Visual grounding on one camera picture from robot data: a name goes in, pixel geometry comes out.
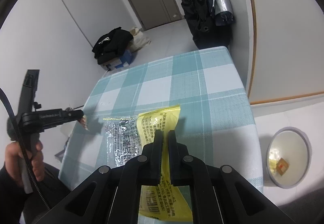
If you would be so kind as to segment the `person's left hand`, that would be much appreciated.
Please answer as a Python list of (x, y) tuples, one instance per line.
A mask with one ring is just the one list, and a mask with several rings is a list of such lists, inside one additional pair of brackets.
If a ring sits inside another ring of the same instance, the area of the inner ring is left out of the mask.
[[(43, 144), (38, 141), (35, 145), (36, 154), (32, 155), (27, 151), (28, 160), (31, 161), (32, 170), (38, 182), (43, 181), (45, 177), (45, 164), (43, 162)], [(12, 142), (5, 148), (5, 169), (13, 181), (19, 186), (23, 186), (21, 176), (21, 164), (24, 163), (24, 157), (18, 142)]]

